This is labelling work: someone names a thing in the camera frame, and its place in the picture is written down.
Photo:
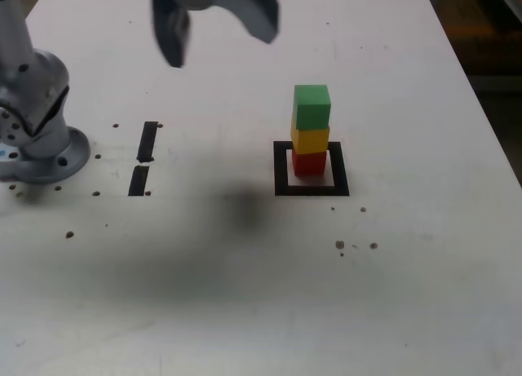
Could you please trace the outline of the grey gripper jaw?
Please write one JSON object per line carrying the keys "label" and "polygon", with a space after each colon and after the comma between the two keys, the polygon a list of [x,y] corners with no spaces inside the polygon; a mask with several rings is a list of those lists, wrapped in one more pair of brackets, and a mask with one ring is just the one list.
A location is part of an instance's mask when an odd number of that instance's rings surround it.
{"label": "grey gripper jaw", "polygon": [[211,7],[223,8],[238,18],[251,36],[271,43],[279,33],[279,3],[277,0],[175,0],[189,11]]}

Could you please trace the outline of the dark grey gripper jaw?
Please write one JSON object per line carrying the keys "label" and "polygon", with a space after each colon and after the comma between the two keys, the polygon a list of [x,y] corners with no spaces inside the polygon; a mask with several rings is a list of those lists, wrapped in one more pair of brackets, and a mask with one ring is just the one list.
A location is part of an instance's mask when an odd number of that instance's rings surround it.
{"label": "dark grey gripper jaw", "polygon": [[152,0],[157,45],[168,65],[181,69],[188,46],[190,18],[175,0]]}

